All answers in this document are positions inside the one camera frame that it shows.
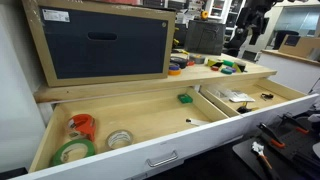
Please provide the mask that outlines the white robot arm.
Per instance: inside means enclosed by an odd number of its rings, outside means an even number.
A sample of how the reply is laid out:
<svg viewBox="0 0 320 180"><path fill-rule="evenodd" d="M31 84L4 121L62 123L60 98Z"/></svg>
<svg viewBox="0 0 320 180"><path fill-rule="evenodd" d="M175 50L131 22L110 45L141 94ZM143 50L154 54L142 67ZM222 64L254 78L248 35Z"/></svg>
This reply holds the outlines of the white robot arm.
<svg viewBox="0 0 320 180"><path fill-rule="evenodd" d="M228 50L239 50L252 31L250 45L255 45L259 36L265 33L269 19L265 14L283 0L247 0L236 21L233 38L225 45Z"/></svg>

